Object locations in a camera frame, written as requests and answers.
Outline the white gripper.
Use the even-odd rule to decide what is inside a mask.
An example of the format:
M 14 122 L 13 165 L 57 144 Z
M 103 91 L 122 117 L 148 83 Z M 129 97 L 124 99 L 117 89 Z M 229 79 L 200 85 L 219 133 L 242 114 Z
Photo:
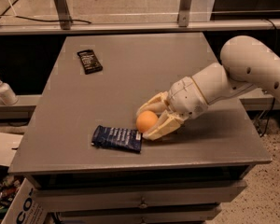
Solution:
M 157 140 L 179 129 L 187 119 L 198 118 L 207 109 L 208 104 L 194 80 L 184 77 L 174 83 L 168 92 L 160 92 L 141 105 L 136 115 L 145 111 L 162 112 L 156 124 L 143 133 L 146 140 Z

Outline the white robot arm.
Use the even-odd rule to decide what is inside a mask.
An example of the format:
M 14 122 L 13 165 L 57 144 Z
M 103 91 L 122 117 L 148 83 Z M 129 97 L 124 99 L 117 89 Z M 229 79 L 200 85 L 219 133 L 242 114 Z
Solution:
M 254 37 L 233 37 L 223 45 L 219 63 L 183 77 L 137 110 L 138 114 L 152 111 L 160 116 L 143 137 L 159 139 L 179 129 L 186 120 L 198 118 L 210 105 L 255 88 L 266 90 L 280 103 L 280 58 Z

